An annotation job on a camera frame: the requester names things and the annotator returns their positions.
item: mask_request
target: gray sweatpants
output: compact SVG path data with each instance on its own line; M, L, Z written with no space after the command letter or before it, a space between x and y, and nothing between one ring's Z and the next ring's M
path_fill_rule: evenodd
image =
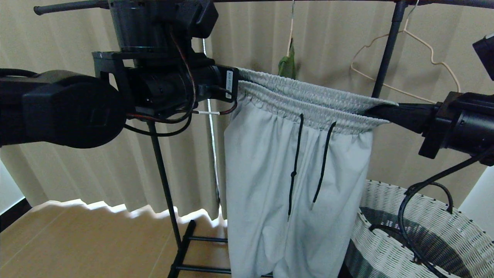
M372 129L390 103L241 70L225 131L234 278L337 277L364 188Z

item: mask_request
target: curtain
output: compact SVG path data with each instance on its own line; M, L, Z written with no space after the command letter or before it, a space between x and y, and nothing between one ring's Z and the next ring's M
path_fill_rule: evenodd
M34 5L64 0L0 1L0 66L42 72L66 69L93 75L91 51L118 50L109 11L90 9L37 16ZM286 54L291 2L217 3L219 19L206 40L208 56L217 63L277 73ZM296 1L294 20L297 78L316 85L370 95L373 82L349 71L357 50L372 38L386 34L393 2ZM409 30L435 48L435 58L455 71L463 92L492 94L488 78L471 44L494 30L492 10L428 4L419 6ZM365 49L356 67L376 76L385 39ZM400 34L386 83L434 101L445 99L455 85L442 67L432 66L428 49ZM383 88L381 98L418 102ZM212 102L219 111L228 104ZM213 117L217 149L220 199L224 198L223 130L228 118ZM139 128L143 123L133 122ZM164 132L174 127L159 125ZM180 214L206 208L217 215L211 138L207 117L194 117L183 134L160 139L174 204ZM369 179L407 187L438 173L468 156L440 150L436 159L419 156L423 138L396 125L374 132ZM125 203L132 210L151 204L166 208L150 139L123 131L111 143L76 150L48 143L2 147L2 161L28 201L81 198L86 203L104 200ZM480 164L461 170L442 182L459 206L484 170ZM427 188L424 194L445 200L442 192Z

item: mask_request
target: floor tile grout line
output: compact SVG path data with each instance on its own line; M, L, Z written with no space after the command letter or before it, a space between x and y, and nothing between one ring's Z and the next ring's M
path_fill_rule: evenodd
M14 255L12 255L10 257L10 259L8 259L8 261L6 261L1 267L0 269L2 269L4 266L8 265L8 263L10 263L10 261L12 261L13 258L15 258L15 256L17 256L17 254L19 254L22 250L24 250L24 248L26 246L28 246L29 243L31 243L36 237L38 237L38 235L40 235L48 226L50 226L53 222L55 222L55 220L57 220L62 214L64 214L65 212L68 211L68 207L66 210L62 211L60 214L58 214L55 218L53 218L53 220L50 221L50 223L46 224L43 229L41 229L39 232L36 233L35 236L33 236L28 242L26 242L26 244L24 244Z
M148 278L151 278L151 275L153 275L154 269L156 268L156 265L158 264L158 261L160 260L161 255L163 254L163 251L165 250L165 247L168 244L168 241L170 240L171 234L172 234L172 231L170 231L170 233L168 234L168 237L166 238L165 242L163 243L163 247L161 248L160 254L156 258L156 261L153 265L153 268L151 268L151 271L149 272Z

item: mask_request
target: white woven basket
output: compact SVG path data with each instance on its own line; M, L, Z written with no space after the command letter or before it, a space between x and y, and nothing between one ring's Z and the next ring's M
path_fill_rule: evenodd
M392 232L371 224L399 229L397 213L405 189L367 181L353 228L345 265L353 278L436 277L412 262L413 253ZM405 210L407 234L429 262L445 276L494 278L494 243L472 220L447 204L416 194Z

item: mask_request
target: black drawstring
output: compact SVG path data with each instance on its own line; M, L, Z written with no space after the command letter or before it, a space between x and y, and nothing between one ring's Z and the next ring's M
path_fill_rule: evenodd
M290 214L291 214L291 195L293 193L293 184L295 183L295 175L297 175L298 152L300 151L300 139L302 138L303 125L304 125L304 114L300 114L300 127L298 128L297 152L295 153L295 165L293 166L293 172L291 173L290 196L288 200L288 219L290 219Z
M321 190L321 185L323 183L323 177L324 177L324 168L326 167L326 157L328 156L329 139L331 138L331 133L333 132L335 126L336 126L336 122L334 122L331 125L328 131L328 136L326 137L326 145L324 146L323 166L321 168L321 177L319 178L319 184L317 185L317 190L316 190L316 194L314 195L314 199L312 199L312 205L310 207L311 210L314 207L314 204L316 203L317 200L317 195L319 195L319 191Z

